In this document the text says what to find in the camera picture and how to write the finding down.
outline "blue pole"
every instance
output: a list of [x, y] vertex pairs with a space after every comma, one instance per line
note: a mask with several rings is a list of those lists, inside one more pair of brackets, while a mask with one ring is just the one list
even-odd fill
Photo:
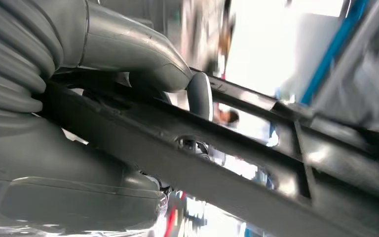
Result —
[[357, 0], [350, 8], [348, 16], [342, 22], [338, 32], [335, 34], [331, 44], [329, 45], [325, 55], [323, 56], [320, 65], [317, 67], [316, 72], [311, 78], [301, 103], [310, 105], [313, 95], [323, 82], [325, 75], [327, 74], [332, 60], [339, 54], [341, 47], [345, 44], [346, 40], [350, 36], [355, 25], [361, 19], [364, 14], [365, 7], [368, 0]]

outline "dark hair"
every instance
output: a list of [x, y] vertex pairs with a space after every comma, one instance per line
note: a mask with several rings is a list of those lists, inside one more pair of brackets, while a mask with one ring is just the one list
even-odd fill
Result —
[[236, 110], [229, 111], [230, 118], [228, 120], [228, 124], [235, 123], [239, 121], [239, 113]]

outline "person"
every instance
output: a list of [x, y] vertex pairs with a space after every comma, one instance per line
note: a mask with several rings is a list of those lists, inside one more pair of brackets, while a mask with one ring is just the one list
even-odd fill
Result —
[[239, 113], [232, 108], [224, 108], [223, 106], [215, 105], [213, 113], [213, 122], [225, 126], [233, 126], [239, 122]]

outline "red object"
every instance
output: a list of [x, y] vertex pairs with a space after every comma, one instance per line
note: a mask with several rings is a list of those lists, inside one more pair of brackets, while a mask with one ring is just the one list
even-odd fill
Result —
[[[185, 192], [182, 191], [181, 200], [184, 200], [185, 196], [186, 196]], [[172, 227], [174, 226], [174, 222], [176, 218], [175, 215], [176, 215], [176, 206], [173, 206], [171, 209], [171, 213], [169, 214], [168, 223], [166, 224], [166, 231], [165, 231], [164, 237], [169, 237], [171, 235]]]

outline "bright light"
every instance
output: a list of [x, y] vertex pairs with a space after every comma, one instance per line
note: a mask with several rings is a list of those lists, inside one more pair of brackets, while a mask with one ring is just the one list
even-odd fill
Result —
[[289, 179], [286, 182], [281, 182], [278, 190], [287, 196], [294, 196], [297, 193], [297, 185], [294, 179]]
[[339, 17], [343, 0], [293, 0], [290, 9], [299, 13]]

